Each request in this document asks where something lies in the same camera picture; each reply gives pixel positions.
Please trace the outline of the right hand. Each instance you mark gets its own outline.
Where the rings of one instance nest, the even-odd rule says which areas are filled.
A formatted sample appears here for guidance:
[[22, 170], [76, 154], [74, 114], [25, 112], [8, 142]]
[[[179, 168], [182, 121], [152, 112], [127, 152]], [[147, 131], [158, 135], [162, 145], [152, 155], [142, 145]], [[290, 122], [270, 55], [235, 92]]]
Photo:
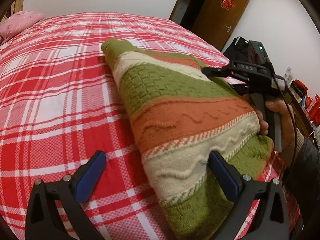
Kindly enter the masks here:
[[[260, 125], [260, 135], [270, 135], [270, 122], [266, 121], [263, 113], [255, 107], [252, 98], [245, 94], [241, 97], [254, 109], [258, 116]], [[284, 152], [288, 146], [295, 140], [295, 126], [293, 118], [292, 107], [286, 104], [284, 99], [276, 98], [265, 102], [265, 109], [274, 114], [274, 139], [276, 140], [276, 151]]]

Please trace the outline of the dark jacket forearm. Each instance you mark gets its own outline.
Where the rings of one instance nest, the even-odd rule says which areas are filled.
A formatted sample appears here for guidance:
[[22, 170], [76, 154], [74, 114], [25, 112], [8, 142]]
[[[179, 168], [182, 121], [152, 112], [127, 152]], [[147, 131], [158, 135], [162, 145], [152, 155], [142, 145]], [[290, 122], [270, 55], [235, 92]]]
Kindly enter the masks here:
[[297, 131], [297, 142], [291, 142], [280, 158], [291, 166], [285, 186], [298, 202], [304, 229], [298, 239], [319, 239], [319, 150]]

